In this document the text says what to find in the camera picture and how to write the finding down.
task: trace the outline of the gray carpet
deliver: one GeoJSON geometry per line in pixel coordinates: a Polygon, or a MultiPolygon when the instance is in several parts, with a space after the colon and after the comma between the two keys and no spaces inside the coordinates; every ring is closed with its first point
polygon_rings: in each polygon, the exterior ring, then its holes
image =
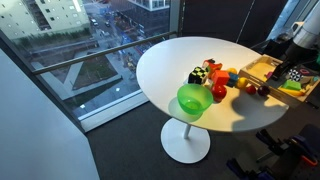
{"type": "MultiPolygon", "coordinates": [[[[320,127],[320,111],[302,104],[266,129],[275,138],[298,134],[305,124],[320,127]]],[[[160,132],[169,116],[147,102],[130,112],[88,132],[101,180],[232,180],[236,176],[226,161],[236,158],[243,169],[271,166],[272,157],[260,164],[255,160],[268,152],[255,137],[257,131],[216,133],[209,131],[211,147],[207,156],[195,164],[182,164],[163,150],[160,132]]]]}

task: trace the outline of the green bowl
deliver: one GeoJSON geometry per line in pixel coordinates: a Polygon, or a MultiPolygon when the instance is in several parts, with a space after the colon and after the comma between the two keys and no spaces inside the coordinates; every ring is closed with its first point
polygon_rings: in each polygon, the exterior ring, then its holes
{"type": "Polygon", "coordinates": [[[199,84],[185,84],[177,93],[180,107],[192,115],[201,114],[213,103],[211,92],[199,84]]]}

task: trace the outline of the table stem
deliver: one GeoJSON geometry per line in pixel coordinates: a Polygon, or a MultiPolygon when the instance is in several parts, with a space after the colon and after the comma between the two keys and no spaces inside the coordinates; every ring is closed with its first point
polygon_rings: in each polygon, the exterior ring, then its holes
{"type": "Polygon", "coordinates": [[[184,130],[184,134],[183,134],[184,139],[188,139],[190,128],[191,128],[191,126],[189,124],[187,124],[186,129],[184,130]]]}

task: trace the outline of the glass window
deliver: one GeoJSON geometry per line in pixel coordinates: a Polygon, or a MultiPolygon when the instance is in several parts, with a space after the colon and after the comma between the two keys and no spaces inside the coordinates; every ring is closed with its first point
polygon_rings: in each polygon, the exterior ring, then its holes
{"type": "MultiPolygon", "coordinates": [[[[151,1],[137,2],[150,8],[151,1]]],[[[0,28],[32,71],[84,58],[85,61],[37,74],[70,114],[84,121],[141,93],[135,74],[137,63],[147,49],[160,42],[160,38],[112,53],[96,54],[168,32],[169,8],[151,11],[126,0],[98,5],[87,0],[78,1],[81,13],[74,13],[72,1],[28,2],[19,9],[7,11],[6,14],[13,14],[13,18],[1,23],[0,28]],[[60,9],[59,17],[44,15],[53,9],[60,9]],[[18,18],[18,12],[29,12],[29,15],[18,18]],[[166,15],[153,19],[159,12],[166,15]],[[23,33],[13,33],[9,29],[13,23],[19,23],[15,30],[23,33]]]]}
{"type": "Polygon", "coordinates": [[[163,0],[160,0],[160,1],[159,1],[159,6],[160,6],[160,7],[163,7],[163,6],[164,6],[163,0]]]}
{"type": "Polygon", "coordinates": [[[159,7],[158,1],[153,1],[153,2],[152,2],[152,7],[153,7],[153,8],[159,7]]]}

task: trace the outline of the metal stand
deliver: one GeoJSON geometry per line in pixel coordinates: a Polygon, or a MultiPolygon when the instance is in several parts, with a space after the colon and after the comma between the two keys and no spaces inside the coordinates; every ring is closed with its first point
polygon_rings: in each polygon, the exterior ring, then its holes
{"type": "Polygon", "coordinates": [[[181,163],[202,160],[210,148],[207,130],[171,118],[162,128],[161,143],[170,157],[181,163]]]}

